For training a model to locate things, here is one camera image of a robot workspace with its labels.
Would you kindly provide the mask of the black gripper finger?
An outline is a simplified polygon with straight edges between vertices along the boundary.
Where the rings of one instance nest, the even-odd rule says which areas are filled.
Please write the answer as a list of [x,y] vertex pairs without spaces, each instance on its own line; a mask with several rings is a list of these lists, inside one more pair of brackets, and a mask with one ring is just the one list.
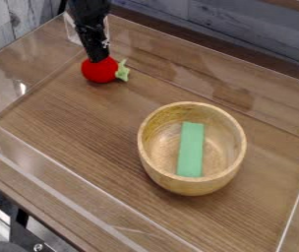
[[105,32],[105,17],[111,0],[68,0],[75,30],[93,63],[109,56],[109,39]]

